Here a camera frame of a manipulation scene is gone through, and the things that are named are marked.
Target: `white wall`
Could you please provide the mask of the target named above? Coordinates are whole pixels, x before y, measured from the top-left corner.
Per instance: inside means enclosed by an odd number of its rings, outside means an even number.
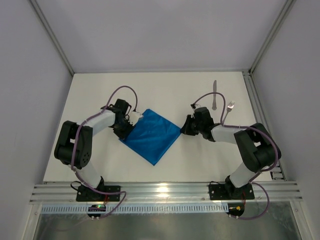
[[[3,240],[21,237],[49,159],[71,76],[27,0],[0,2],[0,193]]]
[[[248,69],[285,0],[38,0],[76,73]]]
[[[320,226],[319,13],[319,0],[297,1],[254,73],[273,134],[282,150],[286,175],[298,181],[317,229]]]

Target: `knife blade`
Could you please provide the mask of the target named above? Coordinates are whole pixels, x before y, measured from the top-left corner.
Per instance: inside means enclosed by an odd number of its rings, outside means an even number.
[[[214,93],[217,92],[217,80],[214,80],[214,82],[213,82],[213,92]],[[217,110],[216,95],[217,94],[213,94],[212,110],[214,110],[214,111]]]

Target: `blue cloth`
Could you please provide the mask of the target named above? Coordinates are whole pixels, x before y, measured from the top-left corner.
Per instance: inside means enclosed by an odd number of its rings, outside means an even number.
[[[180,128],[151,109],[145,110],[135,128],[121,140],[152,165],[161,159],[180,135]]]

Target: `silver fork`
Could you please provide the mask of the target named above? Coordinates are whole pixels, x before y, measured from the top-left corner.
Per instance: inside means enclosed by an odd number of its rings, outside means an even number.
[[[229,105],[226,107],[226,114],[225,114],[225,116],[224,116],[224,118],[223,118],[223,120],[222,120],[222,124],[225,123],[225,120],[226,120],[226,118],[227,118],[228,113],[230,113],[230,112],[232,111],[232,109],[234,108],[234,106],[235,106],[235,101],[229,102]]]

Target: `white table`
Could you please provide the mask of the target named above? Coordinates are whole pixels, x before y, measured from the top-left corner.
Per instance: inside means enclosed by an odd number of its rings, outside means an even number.
[[[138,95],[137,111],[152,109],[179,127],[192,112],[190,104],[205,93],[224,94],[227,104],[235,107],[226,124],[249,126],[255,123],[254,114],[241,72],[173,72],[173,73],[95,73],[74,75],[65,103],[44,181],[74,181],[69,167],[54,157],[54,148],[62,123],[80,122],[99,111],[111,93],[121,85],[129,85]],[[135,104],[133,93],[126,88],[114,96]],[[199,104],[208,107],[214,122],[220,122],[222,98],[217,95],[217,110],[211,110],[213,96]],[[198,136],[181,135],[160,161],[151,165],[133,152],[108,128],[93,138],[91,161],[98,173],[108,182],[209,182],[224,181],[242,162],[238,147],[223,142],[210,142]],[[269,172],[257,181],[271,181]]]

